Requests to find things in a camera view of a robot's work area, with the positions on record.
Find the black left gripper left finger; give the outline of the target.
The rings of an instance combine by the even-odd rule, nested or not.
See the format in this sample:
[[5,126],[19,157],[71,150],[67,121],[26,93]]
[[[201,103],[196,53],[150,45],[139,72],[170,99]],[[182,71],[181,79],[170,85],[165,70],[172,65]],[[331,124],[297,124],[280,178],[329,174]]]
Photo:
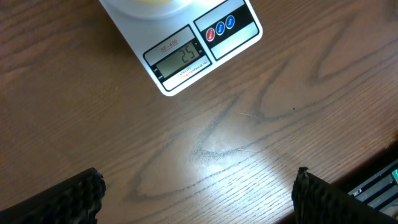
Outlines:
[[97,224],[106,184],[87,169],[27,200],[1,211],[1,223]]

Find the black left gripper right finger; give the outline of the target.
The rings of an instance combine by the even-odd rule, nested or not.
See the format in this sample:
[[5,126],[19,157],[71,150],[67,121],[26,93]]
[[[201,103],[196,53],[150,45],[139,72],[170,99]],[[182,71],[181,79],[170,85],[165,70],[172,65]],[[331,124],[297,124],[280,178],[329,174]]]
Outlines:
[[297,224],[397,224],[397,220],[360,202],[300,167],[292,189]]

